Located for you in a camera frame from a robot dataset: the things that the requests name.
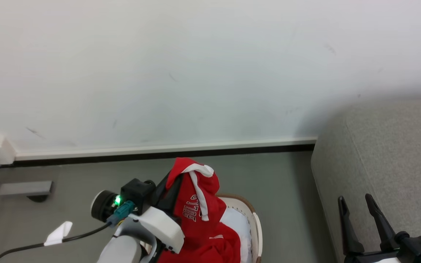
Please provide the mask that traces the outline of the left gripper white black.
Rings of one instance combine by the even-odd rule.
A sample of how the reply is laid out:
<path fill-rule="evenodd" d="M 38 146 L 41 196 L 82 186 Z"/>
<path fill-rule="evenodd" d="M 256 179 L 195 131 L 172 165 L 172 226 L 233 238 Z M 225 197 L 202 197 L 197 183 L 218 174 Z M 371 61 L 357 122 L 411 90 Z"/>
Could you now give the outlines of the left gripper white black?
<path fill-rule="evenodd" d="M 185 235 L 180 225 L 175 220 L 180 220 L 174 215 L 181 184 L 182 174 L 172 183 L 168 190 L 166 183 L 169 174 L 157 185 L 154 192 L 154 207 L 149 207 L 141 215 L 131 213 L 128 217 L 136 220 L 154 238 L 161 241 L 168 250 L 178 254 L 184 245 Z"/>

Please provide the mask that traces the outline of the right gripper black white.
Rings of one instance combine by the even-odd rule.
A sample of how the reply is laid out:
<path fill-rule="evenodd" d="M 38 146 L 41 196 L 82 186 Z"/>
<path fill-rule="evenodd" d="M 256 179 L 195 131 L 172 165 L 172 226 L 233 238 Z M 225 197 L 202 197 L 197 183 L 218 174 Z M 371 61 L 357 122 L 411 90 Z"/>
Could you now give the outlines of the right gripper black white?
<path fill-rule="evenodd" d="M 342 251 L 345 263 L 421 263 L 421 236 L 395 233 L 371 194 L 365 195 L 370 215 L 374 218 L 381 240 L 381 251 L 365 252 L 350 221 L 350 211 L 343 196 L 338 197 Z"/>

